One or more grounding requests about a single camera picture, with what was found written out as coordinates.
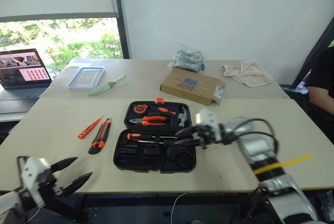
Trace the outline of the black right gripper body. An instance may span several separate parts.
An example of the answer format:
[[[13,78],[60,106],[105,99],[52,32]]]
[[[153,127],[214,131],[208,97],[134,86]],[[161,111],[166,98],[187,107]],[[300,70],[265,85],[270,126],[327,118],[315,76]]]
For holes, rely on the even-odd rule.
[[[207,149],[209,141],[209,126],[196,125],[194,127],[194,134],[197,134],[197,137],[194,138],[196,145],[200,146],[202,149]]]

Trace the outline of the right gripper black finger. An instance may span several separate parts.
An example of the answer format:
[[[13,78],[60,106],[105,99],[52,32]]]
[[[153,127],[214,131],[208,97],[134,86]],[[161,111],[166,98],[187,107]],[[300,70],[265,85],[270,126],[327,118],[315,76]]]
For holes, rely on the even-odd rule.
[[[176,140],[174,142],[176,146],[204,146],[203,141],[201,139],[193,139],[193,138],[186,138]]]
[[[198,126],[191,126],[187,128],[183,128],[179,130],[177,133],[175,133],[176,137],[187,137],[192,136],[194,133],[198,132]]]

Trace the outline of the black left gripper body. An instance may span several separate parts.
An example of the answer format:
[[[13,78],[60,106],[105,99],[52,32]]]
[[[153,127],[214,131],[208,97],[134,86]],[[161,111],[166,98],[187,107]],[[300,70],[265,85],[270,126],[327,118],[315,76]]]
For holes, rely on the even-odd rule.
[[[63,188],[58,186],[54,172],[60,171],[59,165],[53,164],[42,174],[42,182],[39,182],[39,192],[41,194],[51,193],[53,196],[63,196]]]

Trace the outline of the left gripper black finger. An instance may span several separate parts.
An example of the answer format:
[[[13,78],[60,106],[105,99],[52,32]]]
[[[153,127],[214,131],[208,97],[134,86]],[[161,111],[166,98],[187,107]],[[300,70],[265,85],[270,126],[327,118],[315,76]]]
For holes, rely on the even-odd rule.
[[[65,158],[63,160],[60,160],[60,161],[51,165],[51,172],[55,173],[57,171],[62,171],[63,169],[70,166],[77,159],[78,159],[77,157],[69,157],[69,158]]]
[[[91,177],[92,172],[86,173],[75,180],[72,183],[63,189],[62,196],[69,196],[70,194],[76,192],[79,188],[81,188]]]

